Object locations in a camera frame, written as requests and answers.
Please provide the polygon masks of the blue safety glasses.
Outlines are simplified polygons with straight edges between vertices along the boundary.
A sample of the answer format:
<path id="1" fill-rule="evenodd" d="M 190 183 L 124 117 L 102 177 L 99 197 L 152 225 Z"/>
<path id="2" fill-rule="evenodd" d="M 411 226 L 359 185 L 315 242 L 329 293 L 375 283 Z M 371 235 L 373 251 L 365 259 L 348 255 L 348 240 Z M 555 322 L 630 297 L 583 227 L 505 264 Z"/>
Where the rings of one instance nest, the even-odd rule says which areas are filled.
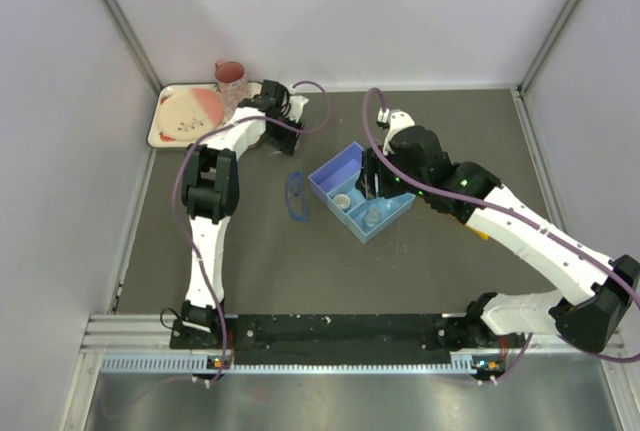
<path id="1" fill-rule="evenodd" d="M 304 195 L 303 174 L 294 171 L 289 174 L 285 184 L 285 204 L 289 216 L 298 222 L 309 220 L 309 209 Z"/>

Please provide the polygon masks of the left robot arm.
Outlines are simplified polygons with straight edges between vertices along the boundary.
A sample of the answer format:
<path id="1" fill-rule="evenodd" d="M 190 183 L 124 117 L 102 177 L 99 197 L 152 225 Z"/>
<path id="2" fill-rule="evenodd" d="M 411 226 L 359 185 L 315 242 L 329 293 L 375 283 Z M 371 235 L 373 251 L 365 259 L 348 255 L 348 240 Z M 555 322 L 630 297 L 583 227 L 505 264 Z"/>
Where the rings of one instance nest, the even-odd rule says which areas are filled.
<path id="1" fill-rule="evenodd" d="M 175 350 L 223 349 L 228 329 L 222 303 L 224 242 L 240 199 L 238 161 L 261 141 L 291 155 L 304 129 L 308 99 L 266 80 L 260 92 L 240 101 L 227 122 L 187 148 L 175 198 L 186 210 L 182 227 L 192 253 L 189 286 L 172 324 Z"/>

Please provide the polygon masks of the white round lid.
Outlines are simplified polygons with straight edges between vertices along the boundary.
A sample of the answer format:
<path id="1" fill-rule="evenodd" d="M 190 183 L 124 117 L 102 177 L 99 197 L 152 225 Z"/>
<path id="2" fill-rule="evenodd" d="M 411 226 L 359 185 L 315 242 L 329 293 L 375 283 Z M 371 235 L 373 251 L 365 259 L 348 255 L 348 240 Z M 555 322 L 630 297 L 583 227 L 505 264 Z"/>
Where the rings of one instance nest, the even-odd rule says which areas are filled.
<path id="1" fill-rule="evenodd" d="M 366 200 L 372 200 L 375 198 L 375 194 L 371 192 L 370 185 L 365 177 L 361 177 L 357 180 L 356 189 L 363 195 Z"/>

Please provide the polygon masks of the blue divided storage bin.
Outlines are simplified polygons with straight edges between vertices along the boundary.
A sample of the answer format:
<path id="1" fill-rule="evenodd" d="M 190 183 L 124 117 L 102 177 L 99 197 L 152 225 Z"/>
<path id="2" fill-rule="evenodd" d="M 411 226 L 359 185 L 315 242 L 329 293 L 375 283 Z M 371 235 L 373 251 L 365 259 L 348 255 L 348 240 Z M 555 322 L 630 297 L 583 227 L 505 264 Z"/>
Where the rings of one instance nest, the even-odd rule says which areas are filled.
<path id="1" fill-rule="evenodd" d="M 408 211 L 413 204 L 415 196 L 405 193 L 412 196 L 411 203 L 407 203 L 394 213 L 387 213 L 383 209 L 385 198 L 366 200 L 356 189 L 356 182 L 361 171 L 362 155 L 363 147 L 357 142 L 353 142 L 312 172 L 308 179 L 311 191 L 315 196 L 362 244 L 366 244 Z M 333 202 L 334 196 L 340 193 L 348 195 L 351 199 L 351 206 L 346 211 L 340 210 Z M 380 209 L 383 213 L 383 218 L 377 227 L 367 230 L 363 228 L 362 218 L 365 211 L 371 206 Z"/>

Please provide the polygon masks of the clear glass beaker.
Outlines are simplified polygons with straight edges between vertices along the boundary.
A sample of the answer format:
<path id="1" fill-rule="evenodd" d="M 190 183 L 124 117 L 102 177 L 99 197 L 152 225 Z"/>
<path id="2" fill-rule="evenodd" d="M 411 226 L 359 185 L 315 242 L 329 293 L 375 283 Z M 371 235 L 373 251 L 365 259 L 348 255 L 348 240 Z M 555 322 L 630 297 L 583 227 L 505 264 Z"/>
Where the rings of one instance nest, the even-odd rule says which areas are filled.
<path id="1" fill-rule="evenodd" d="M 403 194 L 400 196 L 396 196 L 393 198 L 385 198 L 383 202 L 383 209 L 387 213 L 394 213 L 398 209 L 401 209 L 407 203 L 411 203 L 412 196 L 408 194 Z"/>

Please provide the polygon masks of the small white round cap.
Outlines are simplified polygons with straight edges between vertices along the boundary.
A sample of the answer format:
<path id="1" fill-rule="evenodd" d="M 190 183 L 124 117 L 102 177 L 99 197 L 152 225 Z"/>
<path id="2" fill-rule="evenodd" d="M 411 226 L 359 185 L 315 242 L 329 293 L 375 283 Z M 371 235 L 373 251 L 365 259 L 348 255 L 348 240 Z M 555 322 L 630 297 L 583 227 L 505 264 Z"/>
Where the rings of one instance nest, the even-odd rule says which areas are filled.
<path id="1" fill-rule="evenodd" d="M 340 193 L 333 198 L 334 204 L 342 211 L 346 211 L 351 206 L 351 199 L 348 195 Z"/>

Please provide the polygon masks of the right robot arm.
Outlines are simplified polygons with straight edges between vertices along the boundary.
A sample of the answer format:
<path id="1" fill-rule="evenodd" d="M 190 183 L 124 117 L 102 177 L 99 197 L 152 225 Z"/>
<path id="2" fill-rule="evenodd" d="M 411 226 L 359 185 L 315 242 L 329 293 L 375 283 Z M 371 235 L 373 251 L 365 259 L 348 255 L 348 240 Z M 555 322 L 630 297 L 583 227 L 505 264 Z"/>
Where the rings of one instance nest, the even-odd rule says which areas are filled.
<path id="1" fill-rule="evenodd" d="M 382 144 L 367 148 L 358 189 L 367 197 L 411 193 L 433 210 L 511 251 L 549 281 L 551 292 L 489 292 L 466 312 L 466 331 L 487 347 L 509 334 L 558 335 L 576 348 L 604 350 L 632 303 L 639 263 L 613 259 L 569 237 L 528 208 L 474 162 L 453 163 L 436 134 L 404 112 L 384 124 Z"/>

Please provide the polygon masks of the yellow test tube rack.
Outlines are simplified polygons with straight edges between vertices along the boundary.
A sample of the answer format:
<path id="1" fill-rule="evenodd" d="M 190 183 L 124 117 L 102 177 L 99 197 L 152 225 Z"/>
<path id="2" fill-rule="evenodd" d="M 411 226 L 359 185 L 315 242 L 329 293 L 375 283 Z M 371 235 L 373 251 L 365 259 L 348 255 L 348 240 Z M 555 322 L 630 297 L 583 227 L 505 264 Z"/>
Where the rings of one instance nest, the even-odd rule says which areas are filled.
<path id="1" fill-rule="evenodd" d="M 477 230 L 476 228 L 473 228 L 471 226 L 466 226 L 467 229 L 469 229 L 470 231 L 472 231 L 473 233 L 475 233 L 477 236 L 479 236 L 481 239 L 483 240 L 488 240 L 489 239 L 489 235 L 483 231 Z"/>

